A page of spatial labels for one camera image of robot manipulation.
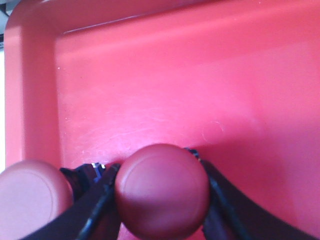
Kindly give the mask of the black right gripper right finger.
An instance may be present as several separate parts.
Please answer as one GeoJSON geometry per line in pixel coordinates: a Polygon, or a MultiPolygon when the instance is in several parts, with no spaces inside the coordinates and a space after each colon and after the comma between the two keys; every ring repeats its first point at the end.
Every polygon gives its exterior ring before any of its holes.
{"type": "Polygon", "coordinates": [[[208,214],[202,231],[206,240],[315,240],[316,238],[266,211],[201,160],[210,187],[208,214]]]}

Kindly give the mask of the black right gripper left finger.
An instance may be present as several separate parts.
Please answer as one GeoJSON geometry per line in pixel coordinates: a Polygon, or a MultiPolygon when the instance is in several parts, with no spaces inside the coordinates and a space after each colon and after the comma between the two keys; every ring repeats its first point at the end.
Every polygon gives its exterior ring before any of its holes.
{"type": "Polygon", "coordinates": [[[121,165],[87,163],[61,168],[74,203],[64,213],[27,235],[27,240],[116,240],[121,220],[115,203],[115,180],[121,165]]]}

